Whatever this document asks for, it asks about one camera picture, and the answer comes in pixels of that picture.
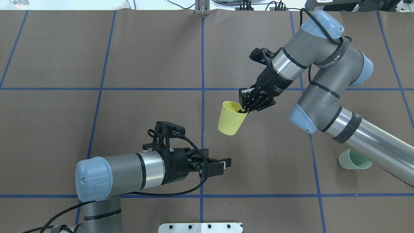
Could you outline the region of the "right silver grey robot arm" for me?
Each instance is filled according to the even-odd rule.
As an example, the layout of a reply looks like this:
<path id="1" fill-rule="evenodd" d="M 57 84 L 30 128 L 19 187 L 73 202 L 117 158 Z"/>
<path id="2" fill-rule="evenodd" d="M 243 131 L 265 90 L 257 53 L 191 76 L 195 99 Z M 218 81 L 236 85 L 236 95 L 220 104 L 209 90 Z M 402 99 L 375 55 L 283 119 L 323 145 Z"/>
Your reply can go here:
<path id="1" fill-rule="evenodd" d="M 346 89 L 371 76 L 374 65 L 343 36 L 344 27 L 323 10 L 307 12 L 299 31 L 276 52 L 255 48 L 250 59 L 265 65 L 250 88 L 239 89 L 241 111 L 261 111 L 311 65 L 319 68 L 294 105 L 290 121 L 308 134 L 321 131 L 347 145 L 389 174 L 413 186 L 413 147 L 343 108 L 338 100 Z"/>

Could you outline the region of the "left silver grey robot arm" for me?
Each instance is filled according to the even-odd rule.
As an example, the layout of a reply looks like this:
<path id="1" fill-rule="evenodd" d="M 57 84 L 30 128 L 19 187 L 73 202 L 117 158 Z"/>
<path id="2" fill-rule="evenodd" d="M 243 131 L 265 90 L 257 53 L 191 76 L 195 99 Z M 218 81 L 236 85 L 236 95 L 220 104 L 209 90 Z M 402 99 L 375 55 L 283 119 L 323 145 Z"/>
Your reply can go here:
<path id="1" fill-rule="evenodd" d="M 81 204 L 53 216 L 40 233 L 121 233 L 123 232 L 121 195 L 175 197 L 199 189 L 207 178 L 219 176 L 232 165 L 230 158 L 210 158 L 208 149 L 190 148 L 137 152 L 108 157 L 93 157 L 78 162 L 75 185 Z M 197 172 L 201 182 L 196 187 L 176 193 L 154 194 L 142 190 L 184 180 Z M 84 222 L 74 226 L 52 222 L 68 211 L 84 206 Z"/>

